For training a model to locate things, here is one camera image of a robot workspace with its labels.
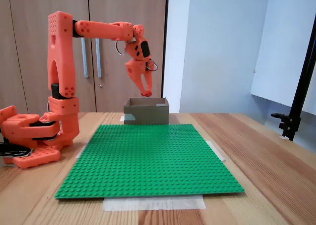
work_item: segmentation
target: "cardboard box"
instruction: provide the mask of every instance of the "cardboard box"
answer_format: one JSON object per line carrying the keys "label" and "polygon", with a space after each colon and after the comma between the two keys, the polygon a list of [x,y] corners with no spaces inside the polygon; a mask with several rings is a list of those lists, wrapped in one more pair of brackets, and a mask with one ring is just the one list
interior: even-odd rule
{"label": "cardboard box", "polygon": [[166,98],[130,98],[124,105],[124,124],[169,124]]}

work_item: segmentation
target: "cabinet handle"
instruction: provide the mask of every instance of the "cabinet handle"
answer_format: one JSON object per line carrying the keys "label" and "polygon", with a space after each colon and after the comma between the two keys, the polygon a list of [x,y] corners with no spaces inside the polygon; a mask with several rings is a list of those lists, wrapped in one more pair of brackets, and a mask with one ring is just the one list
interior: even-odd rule
{"label": "cabinet handle", "polygon": [[88,75],[88,67],[87,67],[87,54],[85,52],[85,39],[81,38],[81,46],[82,46],[82,58],[83,58],[83,73],[85,78],[89,78]]}
{"label": "cabinet handle", "polygon": [[102,78],[102,73],[101,73],[101,60],[100,60],[100,42],[99,39],[95,39],[95,48],[97,52],[97,69],[98,69],[98,77]]}

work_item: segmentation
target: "cabinet door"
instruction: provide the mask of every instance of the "cabinet door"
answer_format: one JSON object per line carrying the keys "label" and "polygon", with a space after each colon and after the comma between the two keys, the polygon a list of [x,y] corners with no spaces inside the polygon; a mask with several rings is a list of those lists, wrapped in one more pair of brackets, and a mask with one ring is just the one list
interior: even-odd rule
{"label": "cabinet door", "polygon": [[[90,20],[130,22],[145,27],[152,59],[159,69],[153,72],[153,97],[161,96],[165,0],[89,0]],[[119,44],[121,51],[124,44]],[[141,97],[140,90],[129,79],[125,63],[127,54],[119,56],[115,42],[100,40],[102,77],[98,78],[95,40],[92,39],[96,105],[98,112],[122,112],[130,97]]]}
{"label": "cabinet door", "polygon": [[[88,0],[10,0],[17,52],[29,113],[46,111],[48,96],[48,15],[63,11],[74,20],[89,19]],[[80,38],[73,39],[77,92],[81,112],[95,112],[91,42],[86,42],[89,78],[84,77]]]}
{"label": "cabinet door", "polygon": [[0,20],[0,109],[14,105],[27,113],[9,0],[0,0]]}

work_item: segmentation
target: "white wall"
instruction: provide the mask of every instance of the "white wall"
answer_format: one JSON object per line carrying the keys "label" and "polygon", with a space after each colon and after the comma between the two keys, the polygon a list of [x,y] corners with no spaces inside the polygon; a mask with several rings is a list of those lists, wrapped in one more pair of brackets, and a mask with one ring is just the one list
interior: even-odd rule
{"label": "white wall", "polygon": [[170,112],[178,113],[182,89],[190,0],[169,0],[163,96]]}
{"label": "white wall", "polygon": [[[291,106],[316,13],[316,0],[269,0],[251,93]],[[314,73],[303,110],[316,114]]]}
{"label": "white wall", "polygon": [[[278,127],[281,123],[280,119],[273,118],[270,115],[272,113],[289,114],[289,112],[290,107],[271,102],[265,126],[282,135],[283,130]],[[301,118],[301,124],[295,134],[293,142],[316,153],[316,116],[307,112],[302,112]]]}
{"label": "white wall", "polygon": [[180,112],[245,113],[265,120],[269,102],[250,89],[267,2],[190,0]]}

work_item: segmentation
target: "table surface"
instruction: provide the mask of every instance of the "table surface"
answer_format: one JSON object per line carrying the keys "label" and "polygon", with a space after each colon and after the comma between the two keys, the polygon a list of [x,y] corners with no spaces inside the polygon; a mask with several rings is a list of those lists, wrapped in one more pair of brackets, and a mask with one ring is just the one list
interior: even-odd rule
{"label": "table surface", "polygon": [[54,195],[76,155],[100,124],[122,124],[122,113],[80,113],[80,134],[61,160],[36,168],[0,169],[2,225],[316,224],[316,154],[243,114],[177,113],[226,158],[244,187],[238,195],[204,196],[203,210],[104,212],[102,199],[58,201]]}

